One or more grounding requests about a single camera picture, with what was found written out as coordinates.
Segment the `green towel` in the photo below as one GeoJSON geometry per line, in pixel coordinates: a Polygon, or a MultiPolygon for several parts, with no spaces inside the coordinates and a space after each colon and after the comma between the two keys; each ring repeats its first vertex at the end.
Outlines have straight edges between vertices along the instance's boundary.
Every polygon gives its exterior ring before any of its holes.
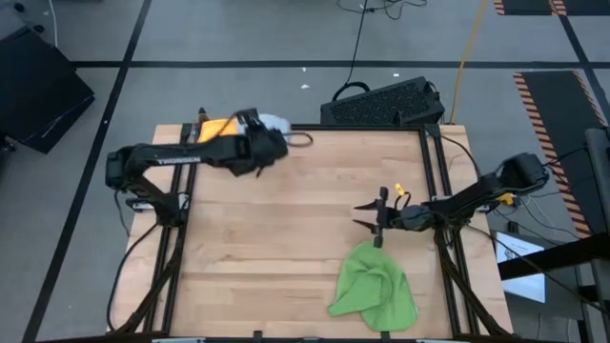
{"type": "Polygon", "coordinates": [[[373,331],[404,331],[417,308],[402,269],[371,242],[360,243],[343,261],[331,316],[360,311],[373,331]]]}

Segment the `wire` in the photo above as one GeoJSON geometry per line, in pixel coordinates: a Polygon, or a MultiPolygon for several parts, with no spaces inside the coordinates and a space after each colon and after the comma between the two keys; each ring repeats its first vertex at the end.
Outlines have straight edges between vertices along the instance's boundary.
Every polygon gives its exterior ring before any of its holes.
{"type": "Polygon", "coordinates": [[[468,157],[470,158],[470,160],[473,162],[473,166],[475,166],[475,173],[477,174],[477,178],[480,177],[480,169],[478,168],[478,164],[477,161],[475,161],[475,157],[473,157],[473,155],[468,151],[468,149],[466,149],[466,147],[464,147],[463,145],[461,145],[458,141],[455,141],[449,137],[446,137],[444,135],[440,136],[442,139],[446,139],[448,141],[450,141],[453,144],[456,144],[457,146],[459,146],[462,150],[464,150],[464,152],[466,152],[466,154],[468,155],[468,157]]]}
{"type": "Polygon", "coordinates": [[[140,236],[140,238],[138,238],[135,242],[133,242],[133,244],[130,246],[130,248],[127,250],[127,252],[125,252],[125,255],[121,259],[121,262],[118,264],[118,270],[116,271],[116,276],[114,277],[114,281],[112,282],[111,296],[110,296],[110,299],[108,300],[108,306],[106,307],[106,324],[108,324],[108,328],[110,329],[111,332],[115,331],[115,328],[112,325],[112,319],[111,319],[112,302],[114,300],[114,293],[116,292],[116,286],[118,284],[118,279],[121,275],[121,272],[123,271],[123,265],[125,265],[125,261],[127,261],[127,257],[129,257],[130,254],[133,252],[133,249],[135,249],[135,247],[137,247],[138,244],[140,244],[146,237],[148,237],[153,232],[154,228],[156,228],[157,226],[158,226],[158,223],[154,223],[154,225],[152,225],[150,229],[146,230],[146,232],[144,232],[144,234],[142,234],[142,236],[140,236]]]}
{"type": "Polygon", "coordinates": [[[529,195],[527,196],[527,200],[528,200],[527,204],[529,204],[529,201],[531,200],[534,203],[534,205],[536,206],[536,208],[538,209],[538,212],[540,212],[540,214],[542,214],[544,219],[546,219],[549,222],[549,224],[551,224],[552,227],[555,227],[555,223],[553,223],[553,220],[551,220],[551,218],[549,218],[546,214],[544,214],[544,212],[542,211],[542,209],[540,208],[540,205],[538,204],[538,202],[536,202],[536,200],[532,199],[532,197],[529,195]]]}
{"type": "Polygon", "coordinates": [[[385,11],[385,15],[392,19],[392,20],[399,20],[400,17],[402,16],[402,8],[405,5],[411,5],[411,6],[415,6],[415,7],[426,7],[428,5],[428,0],[421,0],[420,3],[412,3],[406,0],[383,0],[383,10],[385,11]],[[392,15],[390,15],[390,12],[388,12],[388,9],[395,5],[400,3],[400,8],[398,10],[398,16],[397,17],[393,17],[392,15]]]}
{"type": "Polygon", "coordinates": [[[57,18],[55,17],[55,8],[53,6],[53,0],[49,0],[49,7],[51,8],[51,15],[53,17],[53,35],[55,37],[55,47],[57,48],[57,18]]]}
{"type": "Polygon", "coordinates": [[[428,5],[428,0],[421,0],[421,3],[412,3],[412,2],[409,2],[409,1],[406,1],[406,0],[387,0],[387,3],[384,2],[383,7],[377,7],[377,8],[365,8],[365,7],[360,5],[362,10],[354,10],[354,9],[348,9],[348,8],[343,7],[343,5],[341,5],[341,0],[336,0],[335,1],[335,4],[340,9],[346,10],[346,11],[350,11],[350,12],[353,12],[353,13],[361,14],[363,12],[375,13],[377,10],[386,10],[386,9],[389,9],[390,7],[392,7],[393,5],[398,4],[398,3],[402,3],[400,5],[401,7],[404,6],[404,5],[407,5],[407,4],[415,6],[415,7],[424,7],[424,6],[428,5]]]}
{"type": "Polygon", "coordinates": [[[538,313],[538,333],[536,333],[536,340],[540,339],[540,330],[542,329],[542,313],[538,313]]]}
{"type": "Polygon", "coordinates": [[[374,12],[374,11],[376,10],[376,9],[374,10],[373,8],[367,9],[366,7],[364,7],[362,10],[353,10],[353,9],[347,9],[347,8],[344,8],[344,7],[341,5],[341,0],[336,0],[335,4],[336,4],[336,5],[337,5],[337,6],[338,6],[340,9],[342,9],[342,10],[346,10],[346,11],[350,11],[350,12],[353,12],[353,13],[358,13],[358,14],[361,14],[361,13],[363,13],[363,12],[368,12],[368,11],[369,11],[369,12],[374,12]]]}
{"type": "Polygon", "coordinates": [[[451,160],[449,160],[449,167],[447,167],[447,171],[450,171],[450,170],[451,170],[451,166],[454,164],[454,160],[455,160],[456,158],[458,158],[458,157],[463,156],[463,155],[465,155],[465,153],[460,153],[460,154],[457,154],[457,155],[455,155],[455,156],[451,157],[451,160]]]}
{"type": "Polygon", "coordinates": [[[532,218],[534,218],[534,220],[536,220],[536,222],[537,222],[537,223],[541,224],[541,226],[543,226],[543,227],[545,227],[545,228],[549,228],[549,229],[553,229],[553,230],[561,231],[561,232],[566,232],[566,233],[570,234],[571,236],[573,236],[574,238],[576,238],[576,239],[580,239],[578,236],[576,236],[575,234],[571,233],[569,230],[566,230],[566,229],[560,229],[560,228],[556,228],[556,227],[555,227],[555,225],[553,225],[553,226],[548,226],[548,225],[546,225],[546,224],[544,224],[544,223],[540,222],[540,221],[539,221],[539,220],[538,220],[538,219],[537,219],[537,218],[534,216],[534,214],[533,214],[533,213],[530,211],[530,208],[528,208],[528,207],[527,207],[527,205],[523,205],[523,207],[524,207],[524,208],[525,208],[525,210],[526,210],[526,211],[527,211],[527,212],[530,214],[530,216],[531,216],[532,218]]]}
{"type": "Polygon", "coordinates": [[[125,233],[127,234],[127,236],[130,236],[130,230],[127,227],[127,224],[125,224],[125,218],[123,217],[123,210],[121,209],[121,204],[118,201],[118,193],[120,191],[114,191],[114,204],[116,205],[116,209],[118,210],[118,218],[121,220],[121,226],[123,227],[123,229],[125,229],[125,233]]]}
{"type": "Polygon", "coordinates": [[[541,267],[539,267],[538,265],[536,265],[534,262],[530,261],[529,258],[524,257],[522,255],[520,255],[518,252],[515,252],[513,249],[509,248],[506,244],[504,244],[504,242],[496,239],[494,236],[492,236],[491,234],[481,230],[481,229],[477,229],[475,227],[472,227],[470,225],[467,225],[466,227],[476,231],[476,232],[480,232],[486,236],[488,236],[492,241],[500,244],[502,247],[504,247],[507,251],[512,252],[516,258],[522,260],[523,262],[525,262],[526,264],[528,264],[530,267],[532,267],[534,270],[536,270],[539,273],[544,274],[544,276],[546,276],[549,280],[555,282],[558,286],[562,287],[563,289],[565,289],[566,291],[568,291],[569,293],[571,293],[573,296],[575,296],[577,299],[579,299],[581,302],[583,302],[584,304],[587,304],[589,306],[591,306],[592,308],[598,310],[599,312],[606,314],[606,315],[610,315],[610,313],[606,310],[604,310],[603,308],[601,308],[600,306],[594,304],[593,302],[589,301],[588,299],[586,299],[585,297],[583,297],[582,295],[570,290],[569,287],[565,286],[563,283],[559,282],[555,277],[551,276],[548,272],[545,272],[541,267]]]}
{"type": "Polygon", "coordinates": [[[495,209],[495,211],[498,213],[504,214],[504,215],[511,215],[511,214],[514,214],[517,211],[517,209],[518,209],[517,207],[513,207],[513,211],[510,213],[502,213],[498,209],[495,209]]]}
{"type": "Polygon", "coordinates": [[[483,13],[485,13],[485,7],[487,6],[487,0],[480,0],[480,7],[478,8],[477,19],[475,19],[475,25],[473,26],[473,31],[470,33],[470,37],[468,37],[468,42],[466,43],[466,51],[461,57],[461,62],[459,63],[459,70],[457,70],[457,80],[456,80],[456,88],[454,89],[454,103],[451,107],[451,116],[449,117],[449,124],[455,124],[454,119],[456,118],[456,106],[458,105],[458,93],[459,93],[459,85],[461,84],[461,74],[464,70],[464,64],[468,60],[468,56],[470,55],[470,48],[472,48],[473,42],[475,41],[475,37],[477,36],[478,25],[480,24],[481,19],[483,18],[483,13]]]}
{"type": "MultiPolygon", "coordinates": [[[[411,202],[411,194],[409,192],[405,192],[405,195],[407,195],[407,199],[404,201],[404,204],[402,205],[402,208],[406,208],[407,206],[409,206],[409,203],[411,202]]],[[[394,201],[394,210],[398,211],[398,201],[402,198],[402,196],[404,195],[399,195],[396,200],[394,201]]]]}
{"type": "Polygon", "coordinates": [[[369,3],[369,0],[364,0],[364,10],[360,15],[360,25],[358,26],[358,36],[356,38],[356,47],[354,48],[354,56],[352,57],[352,65],[350,66],[350,75],[347,77],[347,81],[345,81],[345,85],[350,83],[352,79],[352,72],[354,72],[354,64],[356,63],[356,54],[358,53],[358,45],[360,43],[360,34],[362,33],[362,23],[364,23],[364,14],[366,14],[366,5],[369,3]]]}
{"type": "Polygon", "coordinates": [[[292,137],[292,136],[304,136],[307,137],[308,141],[305,143],[291,143],[286,140],[286,145],[293,148],[307,148],[311,147],[314,144],[314,138],[308,134],[307,132],[287,132],[282,133],[284,137],[292,137]]]}
{"type": "Polygon", "coordinates": [[[565,323],[565,341],[570,343],[570,324],[572,323],[572,320],[570,320],[570,318],[565,319],[567,319],[567,323],[565,323]]]}
{"type": "MultiPolygon", "coordinates": [[[[582,181],[589,180],[589,179],[591,179],[592,177],[593,177],[593,175],[589,175],[589,176],[587,176],[587,177],[583,177],[582,179],[577,180],[577,181],[576,181],[575,183],[573,183],[572,185],[568,185],[568,188],[572,190],[572,189],[574,189],[574,188],[575,188],[575,187],[576,187],[578,184],[580,184],[582,181]]],[[[548,192],[548,193],[541,194],[541,195],[530,195],[530,196],[531,196],[531,197],[533,197],[533,198],[542,198],[542,197],[545,197],[545,196],[549,196],[549,195],[553,195],[553,194],[560,194],[560,193],[561,193],[561,191],[557,191],[557,192],[548,192]]]]}
{"type": "MultiPolygon", "coordinates": [[[[503,217],[504,219],[506,219],[507,221],[512,221],[512,220],[511,220],[509,217],[507,217],[506,215],[504,215],[504,213],[501,213],[501,212],[500,212],[500,211],[498,211],[498,210],[494,210],[494,213],[499,214],[500,216],[502,216],[502,217],[503,217]]],[[[552,244],[552,245],[554,245],[554,246],[558,246],[558,245],[559,245],[559,244],[557,244],[557,243],[553,242],[552,240],[550,240],[550,239],[546,238],[545,236],[541,235],[540,233],[537,233],[537,232],[535,232],[535,231],[533,231],[533,230],[531,230],[531,229],[528,229],[528,228],[524,227],[523,225],[521,225],[521,224],[520,224],[520,223],[518,223],[518,222],[515,222],[515,223],[517,223],[517,225],[518,225],[520,228],[522,228],[522,229],[524,229],[524,230],[526,230],[526,231],[528,231],[528,232],[532,233],[533,235],[538,236],[539,238],[542,238],[542,239],[543,239],[543,240],[545,240],[547,243],[552,244]]]]}
{"type": "Polygon", "coordinates": [[[571,155],[571,154],[573,154],[573,153],[576,153],[576,152],[579,152],[579,151],[586,151],[586,150],[587,150],[587,149],[586,149],[586,147],[580,147],[580,148],[578,148],[578,149],[574,149],[574,150],[572,150],[572,151],[569,151],[569,152],[566,152],[566,153],[564,153],[564,154],[561,154],[561,155],[557,156],[556,158],[554,158],[554,159],[553,159],[553,160],[551,160],[551,161],[546,162],[546,163],[545,163],[545,164],[543,164],[542,166],[543,166],[543,167],[546,167],[546,166],[550,166],[550,165],[556,164],[556,163],[558,163],[560,160],[564,159],[565,157],[567,157],[567,156],[569,156],[569,155],[571,155]]]}

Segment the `concrete floor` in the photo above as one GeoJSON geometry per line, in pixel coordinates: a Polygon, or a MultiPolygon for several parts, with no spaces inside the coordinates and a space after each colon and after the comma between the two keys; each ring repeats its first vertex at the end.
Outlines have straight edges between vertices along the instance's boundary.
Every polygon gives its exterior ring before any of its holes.
{"type": "MultiPolygon", "coordinates": [[[[577,62],[554,16],[499,16],[489,0],[471,53],[473,61],[577,62]]],[[[47,1],[25,1],[29,19],[48,29],[47,1]]],[[[357,8],[357,0],[343,0],[357,8]]],[[[379,5],[380,0],[371,4],[379,5]]],[[[72,61],[121,61],[143,0],[55,1],[59,49],[72,61]]],[[[392,21],[382,13],[365,18],[358,59],[458,61],[477,13],[478,0],[435,0],[426,8],[405,7],[392,21]]],[[[330,0],[152,0],[134,61],[349,60],[358,15],[330,0]]],[[[610,17],[570,17],[591,61],[610,62],[610,17]]],[[[127,73],[108,134],[78,217],[38,339],[101,334],[112,278],[125,250],[112,192],[103,181],[106,153],[149,142],[158,124],[190,122],[204,106],[216,116],[245,107],[276,113],[293,123],[319,121],[348,74],[347,68],[180,69],[132,68],[127,73]]],[[[473,154],[484,172],[507,156],[532,151],[542,156],[509,69],[466,70],[457,105],[473,154]]],[[[0,173],[0,333],[3,342],[20,341],[74,198],[93,138],[118,69],[79,69],[96,100],[48,155],[19,147],[0,173]]],[[[457,69],[360,68],[353,80],[371,88],[425,76],[450,109],[457,69]]],[[[610,71],[596,75],[610,91],[610,71]]],[[[542,192],[553,192],[550,182],[542,192]]],[[[574,232],[559,196],[538,200],[557,227],[574,232]]],[[[512,217],[557,240],[563,232],[538,225],[527,213],[512,217]]],[[[489,216],[502,230],[505,220],[489,216]]],[[[517,333],[535,337],[538,314],[511,307],[517,333]]],[[[540,338],[566,341],[565,319],[543,317],[540,338]]],[[[571,341],[578,340],[572,322],[571,341]]]]}

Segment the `white paper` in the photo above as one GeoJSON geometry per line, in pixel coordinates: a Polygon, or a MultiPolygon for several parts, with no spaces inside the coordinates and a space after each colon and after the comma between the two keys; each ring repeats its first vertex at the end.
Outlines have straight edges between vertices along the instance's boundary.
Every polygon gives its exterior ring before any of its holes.
{"type": "MultiPolygon", "coordinates": [[[[497,233],[496,240],[506,244],[506,246],[521,256],[544,250],[544,248],[541,246],[522,241],[501,232],[497,233]]],[[[516,258],[514,253],[508,251],[501,244],[496,242],[496,260],[498,263],[513,258],[516,258]]],[[[502,286],[505,292],[532,299],[541,303],[545,302],[544,275],[541,273],[502,281],[502,286]]]]}

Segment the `yellow cable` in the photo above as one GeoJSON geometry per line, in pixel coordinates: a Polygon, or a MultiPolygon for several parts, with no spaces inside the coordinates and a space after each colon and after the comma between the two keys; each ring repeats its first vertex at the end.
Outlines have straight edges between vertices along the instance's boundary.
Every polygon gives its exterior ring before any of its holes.
{"type": "Polygon", "coordinates": [[[480,24],[481,19],[483,18],[483,13],[485,13],[485,6],[487,6],[487,0],[480,0],[480,7],[478,8],[477,19],[475,20],[475,25],[473,26],[473,31],[470,33],[470,37],[468,38],[468,43],[466,43],[466,51],[461,57],[461,62],[459,63],[459,71],[457,71],[457,80],[456,80],[456,89],[454,90],[454,104],[451,107],[451,117],[449,117],[449,124],[455,124],[454,118],[456,116],[456,105],[458,103],[458,93],[459,93],[459,84],[461,82],[461,72],[464,69],[464,64],[468,60],[468,55],[470,54],[470,48],[475,41],[475,37],[477,36],[478,24],[480,24]]]}

